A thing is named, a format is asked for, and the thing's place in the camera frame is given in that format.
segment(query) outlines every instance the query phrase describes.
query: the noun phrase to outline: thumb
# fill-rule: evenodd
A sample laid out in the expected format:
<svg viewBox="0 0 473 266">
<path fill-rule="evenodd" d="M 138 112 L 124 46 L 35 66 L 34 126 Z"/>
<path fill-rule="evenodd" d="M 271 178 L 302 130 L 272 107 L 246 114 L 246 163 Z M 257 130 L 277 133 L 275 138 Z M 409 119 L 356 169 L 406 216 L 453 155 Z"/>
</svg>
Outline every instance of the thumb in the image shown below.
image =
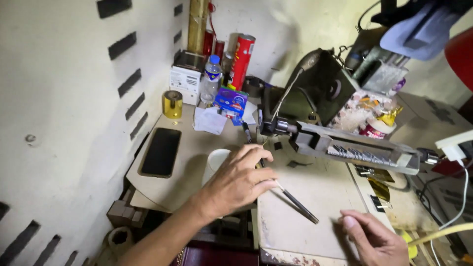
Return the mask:
<svg viewBox="0 0 473 266">
<path fill-rule="evenodd" d="M 276 181 L 272 179 L 268 179 L 256 184 L 253 187 L 253 192 L 252 192 L 252 198 L 254 198 L 253 200 L 255 200 L 257 197 L 259 197 L 259 195 L 263 194 L 264 192 L 275 187 L 278 187 L 278 183 L 276 183 Z"/>
<path fill-rule="evenodd" d="M 373 249 L 366 238 L 363 228 L 355 218 L 345 216 L 343 218 L 343 228 L 347 231 L 347 234 L 353 243 L 355 243 L 359 253 L 366 253 Z"/>
</svg>

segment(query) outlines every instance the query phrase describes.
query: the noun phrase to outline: blue bottle cap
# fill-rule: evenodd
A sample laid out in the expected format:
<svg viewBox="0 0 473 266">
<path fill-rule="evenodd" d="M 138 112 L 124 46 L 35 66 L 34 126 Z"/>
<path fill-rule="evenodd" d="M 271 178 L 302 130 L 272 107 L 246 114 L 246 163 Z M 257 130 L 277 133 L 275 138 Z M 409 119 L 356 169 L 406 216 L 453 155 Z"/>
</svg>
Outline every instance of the blue bottle cap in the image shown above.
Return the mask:
<svg viewBox="0 0 473 266">
<path fill-rule="evenodd" d="M 210 56 L 210 62 L 212 64 L 218 64 L 220 62 L 220 57 L 218 55 L 213 54 Z"/>
</svg>

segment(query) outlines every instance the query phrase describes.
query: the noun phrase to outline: white box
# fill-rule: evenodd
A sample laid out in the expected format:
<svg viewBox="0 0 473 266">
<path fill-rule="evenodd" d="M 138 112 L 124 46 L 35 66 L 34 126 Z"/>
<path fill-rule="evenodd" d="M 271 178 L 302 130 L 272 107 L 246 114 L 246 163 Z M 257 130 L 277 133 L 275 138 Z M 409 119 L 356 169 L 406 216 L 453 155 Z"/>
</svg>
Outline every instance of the white box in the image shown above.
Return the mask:
<svg viewBox="0 0 473 266">
<path fill-rule="evenodd" d="M 190 104 L 190 105 L 197 105 L 199 102 L 199 94 L 190 92 L 185 89 L 179 89 L 175 87 L 171 87 L 171 90 L 179 91 L 182 94 L 182 102 L 185 104 Z"/>
<path fill-rule="evenodd" d="M 198 71 L 173 66 L 169 70 L 169 86 L 199 94 L 201 73 Z"/>
</svg>

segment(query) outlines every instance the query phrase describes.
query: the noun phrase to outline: left hand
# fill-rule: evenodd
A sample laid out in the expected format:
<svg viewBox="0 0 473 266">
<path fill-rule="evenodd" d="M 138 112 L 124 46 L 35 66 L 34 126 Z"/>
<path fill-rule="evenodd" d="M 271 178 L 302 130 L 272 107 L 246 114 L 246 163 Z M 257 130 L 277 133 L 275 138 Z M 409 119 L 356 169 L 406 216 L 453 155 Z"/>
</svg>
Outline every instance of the left hand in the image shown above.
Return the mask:
<svg viewBox="0 0 473 266">
<path fill-rule="evenodd" d="M 271 152 L 258 144 L 247 144 L 229 154 L 215 175 L 191 198 L 206 221 L 252 203 L 278 186 L 274 181 L 278 177 L 271 168 L 254 168 L 261 158 L 273 161 Z"/>
</svg>

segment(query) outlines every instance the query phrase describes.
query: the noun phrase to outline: water bottle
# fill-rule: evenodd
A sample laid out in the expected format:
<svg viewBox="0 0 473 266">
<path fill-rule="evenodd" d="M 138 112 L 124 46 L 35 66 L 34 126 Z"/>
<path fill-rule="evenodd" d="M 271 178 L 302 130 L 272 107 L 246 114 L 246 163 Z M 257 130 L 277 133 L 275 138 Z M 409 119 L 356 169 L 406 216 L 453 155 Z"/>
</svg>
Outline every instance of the water bottle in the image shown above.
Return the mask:
<svg viewBox="0 0 473 266">
<path fill-rule="evenodd" d="M 215 96 L 219 92 L 222 68 L 219 65 L 218 55 L 211 55 L 205 64 L 204 78 L 202 79 L 201 101 L 206 107 L 213 104 Z"/>
</svg>

